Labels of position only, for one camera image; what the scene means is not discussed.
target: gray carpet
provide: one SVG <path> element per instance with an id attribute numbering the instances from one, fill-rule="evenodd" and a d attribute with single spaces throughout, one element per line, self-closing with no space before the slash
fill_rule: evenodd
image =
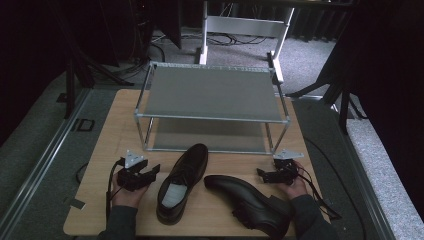
<path id="1" fill-rule="evenodd" d="M 155 43 L 164 50 L 166 62 L 196 63 L 196 48 L 200 47 L 200 40 L 183 40 L 181 50 L 167 40 Z M 274 39 L 266 39 L 254 45 L 227 47 L 210 45 L 208 64 L 267 67 L 266 52 L 273 50 L 275 43 Z M 280 56 L 285 79 L 284 92 L 294 92 L 315 82 L 333 47 L 333 42 L 306 43 L 288 39 Z M 160 51 L 157 48 L 151 48 L 149 56 L 152 60 L 161 61 Z M 136 76 L 129 73 L 123 77 L 135 82 L 134 88 L 139 88 L 144 79 L 144 69 L 140 69 Z M 64 104 L 56 103 L 56 98 L 59 93 L 65 91 L 64 86 L 64 75 L 53 81 L 23 123 L 0 149 L 2 216 L 42 156 L 50 139 L 63 124 Z M 74 130 L 68 133 L 32 200 L 10 234 L 10 239 L 72 239 L 73 236 L 67 236 L 62 230 L 69 211 L 69 206 L 65 205 L 63 200 L 76 194 L 78 183 L 75 174 L 89 161 L 113 97 L 119 88 L 121 87 L 110 80 L 98 80 L 98 84 L 90 92 L 78 115 L 79 119 L 95 121 L 93 131 Z M 311 95 L 322 96 L 325 90 L 326 87 L 322 87 L 311 92 Z M 360 221 L 362 220 L 366 239 L 378 239 L 350 170 L 352 168 L 348 159 L 354 159 L 356 156 L 351 156 L 350 151 L 346 150 L 349 146 L 345 142 L 349 139 L 341 134 L 337 126 L 337 113 L 322 102 L 312 101 L 309 98 L 296 100 L 294 106 L 302 133 L 310 140 L 306 143 L 323 197 L 343 216 L 343 219 L 332 222 L 339 236 L 341 239 L 363 239 L 364 229 Z M 342 182 L 337 178 L 329 162 L 334 165 Z M 354 205 L 347 194 L 354 200 Z M 358 209 L 359 215 L 355 212 L 355 208 Z"/>

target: metal leg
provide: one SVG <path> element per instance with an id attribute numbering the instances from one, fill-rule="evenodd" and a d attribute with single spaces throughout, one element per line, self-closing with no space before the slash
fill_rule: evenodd
<path id="1" fill-rule="evenodd" d="M 280 83 L 283 83 L 284 79 L 283 79 L 283 73 L 281 71 L 279 56 L 281 53 L 281 48 L 283 47 L 284 40 L 286 39 L 287 31 L 290 27 L 290 21 L 293 16 L 293 11 L 294 11 L 294 8 L 289 8 L 287 10 L 287 13 L 285 14 L 285 19 L 284 19 L 284 27 L 283 29 L 281 29 L 281 35 L 278 38 L 275 51 L 271 51 L 268 54 L 268 61 L 269 61 L 270 67 L 275 69 L 275 74 Z"/>
<path id="2" fill-rule="evenodd" d="M 208 34 L 208 2 L 203 2 L 203 28 L 202 28 L 202 48 L 200 49 L 200 64 L 206 64 L 208 58 L 208 46 L 206 45 Z"/>

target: metal rod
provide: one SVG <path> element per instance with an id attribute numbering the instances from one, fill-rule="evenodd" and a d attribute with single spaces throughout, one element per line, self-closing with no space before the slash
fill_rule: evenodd
<path id="1" fill-rule="evenodd" d="M 269 129 L 269 124 L 265 123 L 266 135 L 268 137 L 269 149 L 272 153 L 274 153 L 274 146 L 272 144 L 271 130 Z"/>
<path id="2" fill-rule="evenodd" d="M 287 129 L 289 128 L 289 126 L 290 126 L 290 122 L 288 122 L 288 123 L 284 124 L 284 129 L 283 129 L 283 131 L 281 132 L 280 137 L 279 137 L 279 138 L 278 138 L 278 140 L 277 140 L 277 143 L 275 144 L 275 149 L 273 149 L 273 152 L 275 152 L 275 151 L 277 150 L 277 148 L 278 148 L 278 146 L 280 145 L 281 140 L 283 139 L 284 135 L 286 134 Z"/>
<path id="3" fill-rule="evenodd" d="M 205 49 L 206 49 L 206 38 L 207 38 L 207 34 L 208 34 L 208 2 L 204 1 L 203 2 L 203 28 L 202 28 L 202 49 L 201 49 L 201 53 L 205 54 Z"/>
<path id="4" fill-rule="evenodd" d="M 153 120 L 154 120 L 154 118 L 150 118 L 149 126 L 147 127 L 146 139 L 144 140 L 144 148 L 145 149 L 147 149 L 148 145 L 149 145 L 149 139 L 150 139 L 150 133 L 152 131 Z"/>
<path id="5" fill-rule="evenodd" d="M 278 59 L 280 56 L 281 48 L 283 47 L 284 40 L 286 39 L 287 31 L 290 27 L 290 21 L 293 16 L 294 8 L 290 8 L 287 10 L 288 14 L 286 14 L 284 19 L 284 28 L 281 29 L 281 36 L 278 38 L 277 46 L 275 47 L 274 55 L 272 56 L 272 59 Z"/>
<path id="6" fill-rule="evenodd" d="M 90 89 L 83 89 L 77 99 L 77 105 L 68 119 L 65 119 L 59 129 L 56 131 L 53 139 L 50 141 L 43 155 L 37 161 L 36 166 L 27 177 L 25 182 L 19 189 L 18 194 L 15 196 L 12 204 L 7 209 L 0 221 L 0 239 L 8 239 L 26 207 L 34 196 L 38 186 L 43 180 L 47 170 L 53 163 L 56 154 L 65 141 L 66 136 L 72 128 L 73 123 L 77 119 L 85 101 L 90 95 Z"/>

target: metal bracket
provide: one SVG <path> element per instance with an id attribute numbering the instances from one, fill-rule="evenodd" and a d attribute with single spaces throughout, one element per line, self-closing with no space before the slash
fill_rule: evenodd
<path id="1" fill-rule="evenodd" d="M 262 177 L 264 183 L 285 183 L 291 185 L 298 176 L 298 169 L 293 159 L 274 159 L 275 172 L 265 172 L 257 168 L 256 171 Z"/>
<path id="2" fill-rule="evenodd" d="M 304 156 L 305 155 L 303 153 L 294 152 L 287 149 L 283 149 L 283 151 L 273 155 L 274 159 L 279 159 L 279 160 L 301 158 Z"/>
<path id="3" fill-rule="evenodd" d="M 127 156 L 125 157 L 125 168 L 130 168 L 143 160 L 144 156 L 136 155 L 130 150 L 127 150 Z"/>

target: table surface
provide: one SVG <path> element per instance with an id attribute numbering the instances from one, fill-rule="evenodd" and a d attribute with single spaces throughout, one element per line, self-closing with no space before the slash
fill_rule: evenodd
<path id="1" fill-rule="evenodd" d="M 96 147 L 85 171 L 76 199 L 85 203 L 83 209 L 71 207 L 64 232 L 71 236 L 95 236 L 106 227 L 105 193 L 111 168 L 127 150 L 148 158 L 147 170 L 161 164 L 161 171 L 144 195 L 137 215 L 136 234 L 140 236 L 266 236 L 259 230 L 246 229 L 232 216 L 232 209 L 221 198 L 207 190 L 200 181 L 190 193 L 184 215 L 176 225 L 161 224 L 156 217 L 157 193 L 163 180 L 169 175 L 181 152 L 143 152 L 134 109 L 139 90 L 120 90 L 100 133 Z M 281 150 L 300 152 L 304 157 L 297 160 L 310 173 L 317 190 L 319 186 L 302 137 L 299 124 L 289 99 L 287 108 L 291 125 L 280 146 Z M 274 171 L 271 155 L 210 153 L 204 176 L 229 175 L 243 179 L 265 196 L 274 195 L 287 199 L 273 184 L 264 184 L 256 169 Z M 291 224 L 287 236 L 294 236 Z"/>

